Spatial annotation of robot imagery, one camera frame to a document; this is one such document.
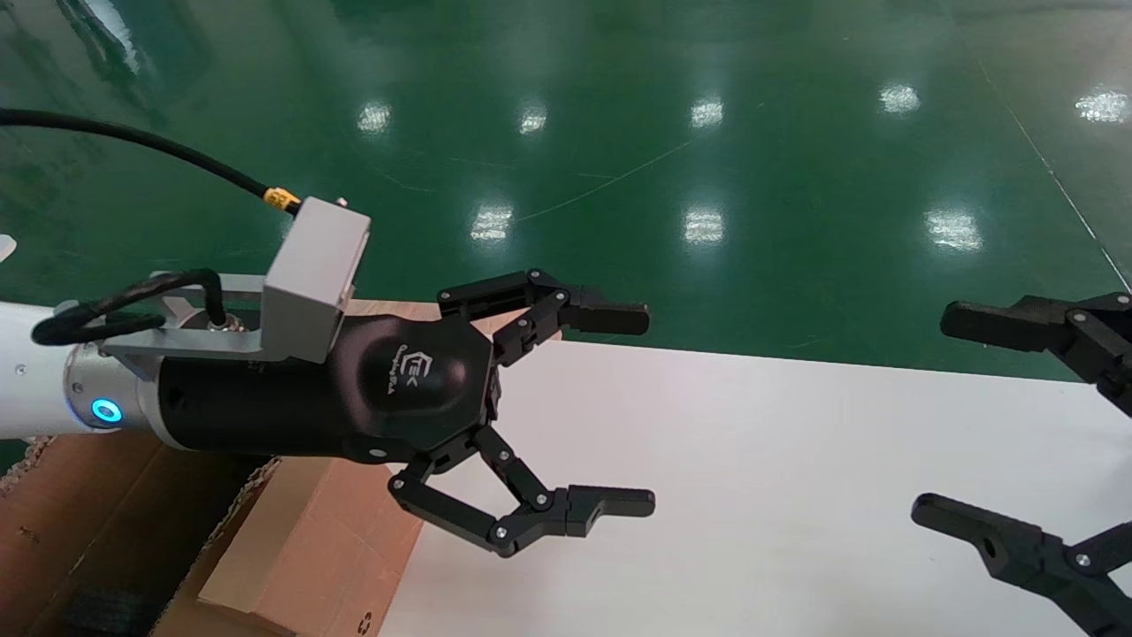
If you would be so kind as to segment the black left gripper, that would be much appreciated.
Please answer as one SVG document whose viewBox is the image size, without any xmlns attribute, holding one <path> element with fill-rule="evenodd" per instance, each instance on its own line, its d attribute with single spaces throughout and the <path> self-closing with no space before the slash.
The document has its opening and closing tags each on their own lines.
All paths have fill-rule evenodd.
<svg viewBox="0 0 1132 637">
<path fill-rule="evenodd" d="M 494 363 L 514 365 L 563 329 L 638 337 L 650 326 L 648 305 L 614 303 L 599 289 L 532 269 L 444 289 L 438 307 L 449 318 L 350 316 L 321 364 L 166 358 L 157 391 L 170 444 L 360 464 L 411 460 L 388 483 L 400 507 L 504 559 L 547 536 L 584 539 L 603 516 L 655 511 L 651 489 L 549 489 L 484 427 L 498 396 Z M 492 343 L 470 322 L 511 313 L 518 315 L 492 333 Z M 438 466 L 455 466 L 473 450 L 517 500 L 509 515 L 495 518 L 427 484 Z"/>
</svg>

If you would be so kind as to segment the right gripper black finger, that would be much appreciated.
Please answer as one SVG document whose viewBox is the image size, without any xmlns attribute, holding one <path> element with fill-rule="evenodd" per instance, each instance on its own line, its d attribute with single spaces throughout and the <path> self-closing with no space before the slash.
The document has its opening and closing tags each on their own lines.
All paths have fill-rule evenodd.
<svg viewBox="0 0 1132 637">
<path fill-rule="evenodd" d="M 1060 608 L 1088 636 L 1127 636 L 1131 600 L 1110 573 L 1131 561 L 1131 524 L 1075 545 L 1039 526 L 942 494 L 919 494 L 911 520 L 977 549 L 992 578 Z"/>
<path fill-rule="evenodd" d="M 951 302 L 940 319 L 946 337 L 1023 352 L 1050 352 L 1084 384 L 1131 415 L 1131 296 L 1067 302 L 1024 295 L 1014 305 Z"/>
</svg>

